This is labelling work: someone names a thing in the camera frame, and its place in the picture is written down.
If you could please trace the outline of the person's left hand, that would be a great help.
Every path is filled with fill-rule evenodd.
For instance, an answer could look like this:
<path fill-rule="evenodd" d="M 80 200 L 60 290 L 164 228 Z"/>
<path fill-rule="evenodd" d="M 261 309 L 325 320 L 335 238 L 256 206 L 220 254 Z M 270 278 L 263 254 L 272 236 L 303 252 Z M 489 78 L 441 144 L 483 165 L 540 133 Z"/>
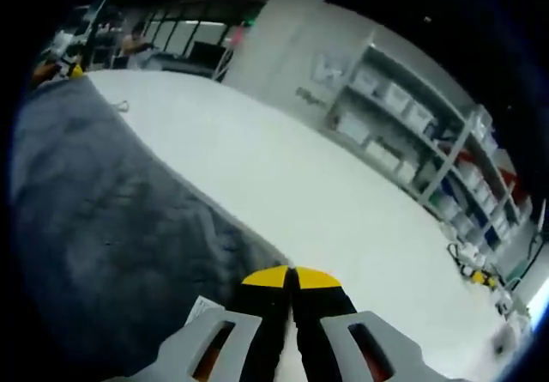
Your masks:
<path fill-rule="evenodd" d="M 60 70 L 60 66 L 53 61 L 45 62 L 37 66 L 31 75 L 32 87 L 39 86 L 42 82 L 50 81 Z"/>

